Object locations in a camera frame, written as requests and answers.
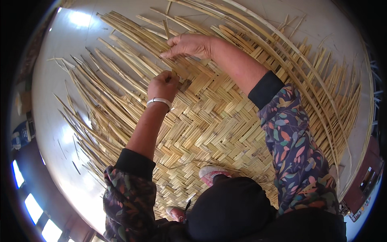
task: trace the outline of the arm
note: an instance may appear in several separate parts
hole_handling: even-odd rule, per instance
[[[171,79],[170,71],[163,71],[155,77],[148,87],[148,99],[164,98],[173,102],[177,93],[177,83],[179,77]],[[168,112],[168,106],[165,103],[153,102],[141,115],[139,122],[131,136],[126,149],[137,152],[152,160],[154,149],[156,147],[157,134],[159,133],[164,117]]]
[[[259,109],[284,86],[273,72],[225,40],[200,34],[181,34],[169,39],[167,44],[172,48],[161,53],[161,57],[184,54],[211,58]]]
[[[170,58],[183,53],[201,59],[211,58],[227,72],[246,95],[269,71],[245,52],[216,37],[181,34],[169,39],[167,44],[172,48],[162,53],[161,57]]]
[[[336,183],[328,162],[317,148],[309,117],[299,92],[237,47],[215,37],[183,34],[167,43],[161,54],[170,58],[188,54],[212,58],[260,109],[266,145],[273,155],[278,188],[279,215],[300,208],[318,207],[338,214]]]
[[[148,87],[148,97],[173,102],[177,78],[164,71]],[[168,111],[165,103],[153,102],[144,111],[116,165],[104,172],[107,189],[103,196],[106,232],[110,240],[147,241],[158,231],[153,206],[156,185],[152,182],[157,134]]]

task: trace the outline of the woman's left hand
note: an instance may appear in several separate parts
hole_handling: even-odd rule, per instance
[[[163,71],[149,83],[148,100],[153,98],[164,98],[172,103],[178,92],[177,84],[179,83],[179,80],[180,77],[178,76],[172,78],[171,71]]]

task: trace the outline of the floral patterned jacket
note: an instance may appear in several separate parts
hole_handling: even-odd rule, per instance
[[[329,175],[328,162],[310,132],[309,117],[301,106],[298,90],[290,84],[282,84],[272,100],[261,107],[258,117],[273,156],[274,184],[278,188],[279,201],[277,217],[310,207],[337,215],[336,182]],[[142,162],[152,161],[143,157]],[[154,165],[149,165],[147,175],[124,172],[117,165],[106,168],[104,236],[109,241],[149,241],[156,233],[153,168]]]

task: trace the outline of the person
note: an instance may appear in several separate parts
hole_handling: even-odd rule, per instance
[[[338,214],[336,182],[317,147],[301,106],[300,92],[284,85],[270,70],[230,43],[216,37],[182,34],[167,41],[160,55],[211,58],[259,108],[261,128],[273,156],[278,210],[265,191],[248,177],[231,177],[226,169],[203,167],[199,177],[210,188],[185,216],[168,208],[175,221],[154,218],[156,185],[152,161],[156,138],[169,106],[151,102],[115,166],[104,172],[103,196],[109,241],[346,241]],[[148,99],[173,102],[178,77],[164,71],[152,79]]]

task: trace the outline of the black sleeve cuff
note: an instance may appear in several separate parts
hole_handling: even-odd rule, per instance
[[[272,71],[268,71],[248,94],[248,98],[262,109],[284,87],[283,82]]]
[[[152,181],[152,172],[155,166],[156,163],[142,154],[130,149],[122,149],[120,157],[114,167],[133,176]]]

